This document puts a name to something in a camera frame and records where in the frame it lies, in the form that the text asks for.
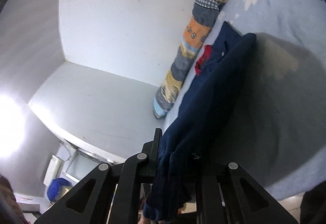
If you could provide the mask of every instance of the orange fabric patch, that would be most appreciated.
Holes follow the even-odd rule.
[[[210,27],[197,23],[192,17],[183,32],[183,37],[190,46],[199,49],[210,31]]]

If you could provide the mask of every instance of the bed sheet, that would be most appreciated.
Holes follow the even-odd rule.
[[[323,0],[229,0],[223,21],[257,35],[257,52],[211,157],[239,163],[277,200],[326,180],[326,4]],[[195,76],[191,68],[164,130]]]

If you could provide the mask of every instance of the light blue fabric patch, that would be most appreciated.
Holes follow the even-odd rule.
[[[189,45],[189,44],[185,41],[185,38],[184,38],[184,37],[182,37],[181,42],[182,42],[182,45],[183,45],[186,49],[188,49],[188,50],[190,50],[190,51],[192,51],[192,52],[196,52],[196,53],[198,52],[199,49],[194,48],[194,47],[192,47],[191,45]]]
[[[154,97],[153,99],[153,110],[155,111],[155,113],[159,116],[159,117],[164,117],[166,115],[167,112],[165,112],[158,104],[158,102],[156,101],[156,98]]]

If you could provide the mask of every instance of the multicolored patchwork bolster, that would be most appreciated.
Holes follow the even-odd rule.
[[[226,1],[195,0],[193,16],[183,32],[177,57],[154,97],[153,112],[156,118],[165,116],[173,106],[199,49],[216,21],[221,4]]]

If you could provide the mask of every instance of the checkered fabric patch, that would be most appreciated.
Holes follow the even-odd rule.
[[[219,10],[218,2],[215,0],[195,0],[195,3],[201,7]]]

